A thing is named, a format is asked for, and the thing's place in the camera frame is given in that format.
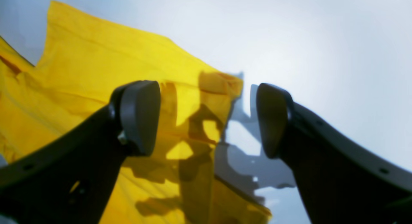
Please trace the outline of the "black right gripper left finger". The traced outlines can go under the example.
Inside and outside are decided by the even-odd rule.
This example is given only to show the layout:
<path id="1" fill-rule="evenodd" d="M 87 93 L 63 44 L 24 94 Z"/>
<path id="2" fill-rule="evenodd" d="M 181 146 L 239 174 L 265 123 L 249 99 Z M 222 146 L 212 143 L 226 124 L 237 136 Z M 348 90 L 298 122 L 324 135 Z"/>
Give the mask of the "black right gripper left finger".
<path id="1" fill-rule="evenodd" d="M 128 157 L 155 147 L 157 81 L 115 89 L 109 104 L 45 147 L 1 168 L 1 216 L 17 224 L 97 224 Z"/>

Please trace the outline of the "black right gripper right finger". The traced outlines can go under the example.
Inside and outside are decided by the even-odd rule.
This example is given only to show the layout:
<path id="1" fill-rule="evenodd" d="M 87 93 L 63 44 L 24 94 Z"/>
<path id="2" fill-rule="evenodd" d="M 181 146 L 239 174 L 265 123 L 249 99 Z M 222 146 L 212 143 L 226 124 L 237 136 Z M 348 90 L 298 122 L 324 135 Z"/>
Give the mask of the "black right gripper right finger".
<path id="1" fill-rule="evenodd" d="M 312 224 L 410 224 L 411 172 L 359 146 L 284 89 L 262 83 L 262 147 L 293 172 Z"/>

